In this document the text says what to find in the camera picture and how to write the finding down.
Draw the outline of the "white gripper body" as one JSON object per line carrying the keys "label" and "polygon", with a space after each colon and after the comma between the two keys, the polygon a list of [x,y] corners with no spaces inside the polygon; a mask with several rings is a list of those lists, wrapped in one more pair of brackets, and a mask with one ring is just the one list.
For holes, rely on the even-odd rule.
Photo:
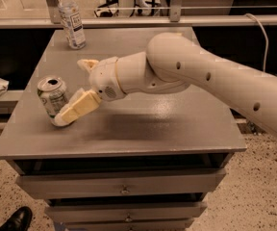
{"label": "white gripper body", "polygon": [[115,101],[126,96],[121,89],[116,73],[118,57],[102,61],[90,60],[88,62],[89,83],[102,100]]}

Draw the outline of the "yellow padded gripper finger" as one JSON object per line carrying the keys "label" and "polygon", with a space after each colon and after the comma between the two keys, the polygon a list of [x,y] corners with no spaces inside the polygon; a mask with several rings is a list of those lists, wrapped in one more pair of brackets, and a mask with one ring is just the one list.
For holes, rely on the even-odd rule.
{"label": "yellow padded gripper finger", "polygon": [[79,117],[96,110],[100,103],[101,98],[94,90],[78,89],[54,117],[54,122],[57,126],[66,126]]}
{"label": "yellow padded gripper finger", "polygon": [[82,69],[85,70],[87,73],[91,73],[92,70],[97,66],[97,60],[88,60],[88,59],[81,59],[77,62],[77,65]]}

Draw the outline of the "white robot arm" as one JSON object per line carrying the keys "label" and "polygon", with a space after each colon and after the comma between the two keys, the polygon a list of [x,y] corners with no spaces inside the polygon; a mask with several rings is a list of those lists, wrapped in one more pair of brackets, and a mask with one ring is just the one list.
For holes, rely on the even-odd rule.
{"label": "white robot arm", "polygon": [[174,93],[195,85],[277,137],[277,76],[223,59],[177,33],[152,37],[144,51],[102,61],[82,59],[89,90],[77,90],[55,116],[65,126],[133,92]]}

